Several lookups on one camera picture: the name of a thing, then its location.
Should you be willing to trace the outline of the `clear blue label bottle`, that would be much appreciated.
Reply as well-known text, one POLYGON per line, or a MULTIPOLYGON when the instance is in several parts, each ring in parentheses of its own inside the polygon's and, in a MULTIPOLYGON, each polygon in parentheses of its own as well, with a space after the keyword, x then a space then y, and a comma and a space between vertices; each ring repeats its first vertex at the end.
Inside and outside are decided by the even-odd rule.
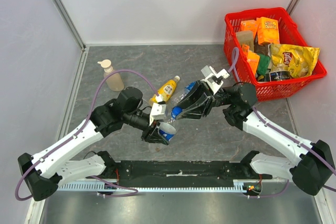
POLYGON ((168 141, 170 141, 179 130, 179 121, 177 120, 177 117, 172 118, 171 111, 167 114, 166 119, 159 125, 159 133, 168 141))

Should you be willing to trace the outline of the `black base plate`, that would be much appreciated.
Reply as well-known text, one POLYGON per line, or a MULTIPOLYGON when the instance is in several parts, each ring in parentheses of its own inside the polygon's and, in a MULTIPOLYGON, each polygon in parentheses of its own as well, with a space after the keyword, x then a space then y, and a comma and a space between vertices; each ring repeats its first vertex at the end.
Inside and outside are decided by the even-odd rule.
POLYGON ((272 179, 246 162, 229 161, 120 161, 104 177, 132 188, 232 187, 234 180, 272 179))

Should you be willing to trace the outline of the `brown cardboard box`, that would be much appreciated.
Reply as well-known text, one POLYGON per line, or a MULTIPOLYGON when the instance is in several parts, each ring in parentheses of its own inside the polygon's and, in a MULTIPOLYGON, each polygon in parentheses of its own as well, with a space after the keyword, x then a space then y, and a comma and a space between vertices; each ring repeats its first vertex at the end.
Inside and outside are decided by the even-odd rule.
POLYGON ((239 45, 248 45, 249 50, 254 51, 254 34, 250 30, 238 31, 236 33, 236 38, 238 40, 239 45))

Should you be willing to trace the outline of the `yellow juice bottle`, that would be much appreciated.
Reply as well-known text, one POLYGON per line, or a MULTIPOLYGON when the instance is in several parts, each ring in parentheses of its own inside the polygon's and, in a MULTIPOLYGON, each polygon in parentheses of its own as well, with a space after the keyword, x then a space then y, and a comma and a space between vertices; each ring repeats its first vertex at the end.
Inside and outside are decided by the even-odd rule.
POLYGON ((179 76, 175 76, 174 78, 167 81, 164 85, 162 85, 158 89, 158 91, 157 91, 158 95, 160 95, 162 97, 162 100, 164 102, 167 102, 170 99, 170 97, 174 93, 180 79, 181 78, 179 76))

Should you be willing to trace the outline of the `orange packet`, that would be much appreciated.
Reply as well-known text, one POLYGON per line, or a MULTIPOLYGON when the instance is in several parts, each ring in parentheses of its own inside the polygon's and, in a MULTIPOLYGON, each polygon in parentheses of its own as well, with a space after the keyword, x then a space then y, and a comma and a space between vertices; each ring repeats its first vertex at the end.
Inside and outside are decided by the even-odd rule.
POLYGON ((256 74, 257 68, 260 61, 260 56, 250 50, 250 47, 247 44, 242 44, 242 51, 244 55, 244 59, 247 61, 253 75, 256 74))

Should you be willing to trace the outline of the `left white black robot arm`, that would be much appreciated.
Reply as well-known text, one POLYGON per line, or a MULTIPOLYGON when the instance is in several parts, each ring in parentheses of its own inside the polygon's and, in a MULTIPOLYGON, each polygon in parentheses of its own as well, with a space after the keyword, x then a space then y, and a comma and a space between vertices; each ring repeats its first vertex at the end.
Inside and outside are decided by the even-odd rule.
POLYGON ((166 117, 163 100, 151 105, 150 113, 141 110, 143 94, 134 87, 127 87, 117 98, 89 112, 72 132, 52 146, 34 155, 23 153, 18 157, 21 179, 15 189, 15 197, 22 201, 19 189, 25 183, 31 198, 41 201, 69 182, 90 176, 110 178, 115 174, 116 163, 110 154, 101 151, 91 158, 73 161, 72 158, 91 144, 98 142, 129 125, 141 130, 141 139, 149 143, 169 142, 159 133, 159 124, 166 117))

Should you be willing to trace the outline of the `blue bottle cap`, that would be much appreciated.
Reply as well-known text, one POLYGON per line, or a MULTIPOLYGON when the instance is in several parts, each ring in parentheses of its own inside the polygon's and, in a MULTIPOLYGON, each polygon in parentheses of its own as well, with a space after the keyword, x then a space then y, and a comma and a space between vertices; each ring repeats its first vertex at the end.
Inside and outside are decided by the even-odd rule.
POLYGON ((175 106, 171 111, 172 118, 176 118, 182 111, 183 110, 180 107, 175 106))

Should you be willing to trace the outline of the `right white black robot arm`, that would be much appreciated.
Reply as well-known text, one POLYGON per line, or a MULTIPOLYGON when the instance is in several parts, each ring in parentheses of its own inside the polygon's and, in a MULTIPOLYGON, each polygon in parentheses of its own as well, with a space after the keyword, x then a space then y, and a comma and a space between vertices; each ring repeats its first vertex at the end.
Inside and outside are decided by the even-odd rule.
POLYGON ((301 138, 267 119, 254 107, 256 88, 247 82, 213 91, 205 80, 196 81, 172 110, 176 120, 198 120, 209 115, 212 108, 223 106, 225 120, 231 126, 249 133, 279 151, 283 157, 252 152, 251 160, 240 166, 248 179, 259 175, 281 177, 308 195, 315 196, 335 174, 330 146, 322 141, 301 138))

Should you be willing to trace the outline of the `orange scrub daddy box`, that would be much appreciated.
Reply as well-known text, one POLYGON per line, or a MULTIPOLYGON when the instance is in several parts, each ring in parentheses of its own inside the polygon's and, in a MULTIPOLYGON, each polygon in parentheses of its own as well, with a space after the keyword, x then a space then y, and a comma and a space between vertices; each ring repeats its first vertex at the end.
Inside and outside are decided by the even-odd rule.
POLYGON ((260 17, 257 18, 257 40, 259 45, 279 44, 279 26, 275 19, 260 17))

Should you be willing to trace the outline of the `small orange box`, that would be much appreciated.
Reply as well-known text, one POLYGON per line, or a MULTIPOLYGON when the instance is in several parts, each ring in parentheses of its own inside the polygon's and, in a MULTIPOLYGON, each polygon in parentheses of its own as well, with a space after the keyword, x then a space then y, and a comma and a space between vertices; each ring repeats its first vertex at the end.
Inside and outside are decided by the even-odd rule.
POLYGON ((250 20, 242 20, 240 22, 239 31, 250 30, 254 32, 257 29, 258 29, 258 22, 256 20, 250 19, 250 20))

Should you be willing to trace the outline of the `beige pump soap bottle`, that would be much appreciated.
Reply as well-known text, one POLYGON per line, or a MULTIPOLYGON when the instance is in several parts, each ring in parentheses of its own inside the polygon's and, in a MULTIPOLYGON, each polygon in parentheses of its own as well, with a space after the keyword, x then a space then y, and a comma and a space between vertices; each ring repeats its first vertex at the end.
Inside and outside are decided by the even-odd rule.
MULTIPOLYGON (((105 59, 103 61, 98 61, 98 64, 104 69, 104 77, 107 77, 110 73, 114 72, 114 68, 112 66, 112 63, 109 59, 105 59)), ((124 83, 121 79, 121 76, 119 73, 116 73, 112 76, 110 76, 106 83, 108 87, 115 92, 122 91, 124 89, 124 83)))

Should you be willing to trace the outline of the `dark can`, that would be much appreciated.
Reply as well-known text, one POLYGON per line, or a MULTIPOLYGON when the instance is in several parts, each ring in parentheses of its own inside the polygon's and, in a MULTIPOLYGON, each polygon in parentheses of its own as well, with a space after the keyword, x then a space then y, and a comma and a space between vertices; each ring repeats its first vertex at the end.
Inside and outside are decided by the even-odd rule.
POLYGON ((282 70, 282 71, 273 71, 273 72, 269 72, 265 75, 265 80, 266 81, 286 81, 286 80, 290 80, 291 79, 291 75, 290 72, 288 70, 282 70))

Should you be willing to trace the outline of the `green package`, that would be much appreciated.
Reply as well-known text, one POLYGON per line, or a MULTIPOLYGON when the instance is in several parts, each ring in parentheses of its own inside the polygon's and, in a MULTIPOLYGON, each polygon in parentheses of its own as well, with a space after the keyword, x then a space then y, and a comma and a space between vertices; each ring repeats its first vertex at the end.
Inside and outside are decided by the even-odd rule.
POLYGON ((270 64, 270 57, 263 54, 257 54, 259 56, 259 63, 257 67, 257 74, 264 76, 268 70, 270 64))

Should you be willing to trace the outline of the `yellow chips bag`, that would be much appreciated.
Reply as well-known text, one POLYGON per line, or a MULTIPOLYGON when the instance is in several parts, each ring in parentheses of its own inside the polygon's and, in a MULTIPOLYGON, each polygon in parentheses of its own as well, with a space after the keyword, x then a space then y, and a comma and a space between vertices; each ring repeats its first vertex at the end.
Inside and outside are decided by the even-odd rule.
POLYGON ((320 48, 289 44, 270 44, 268 50, 271 70, 288 71, 292 78, 311 76, 320 53, 320 48))

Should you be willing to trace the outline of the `crushed clear water bottle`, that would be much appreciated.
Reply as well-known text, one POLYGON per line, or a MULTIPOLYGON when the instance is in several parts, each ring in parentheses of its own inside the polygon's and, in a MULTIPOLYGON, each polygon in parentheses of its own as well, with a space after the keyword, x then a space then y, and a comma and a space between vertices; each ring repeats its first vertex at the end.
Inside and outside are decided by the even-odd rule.
POLYGON ((171 105, 172 106, 176 106, 194 87, 195 85, 195 81, 191 82, 190 84, 188 84, 186 87, 184 87, 183 89, 177 91, 176 93, 173 94, 172 98, 171 98, 171 105))

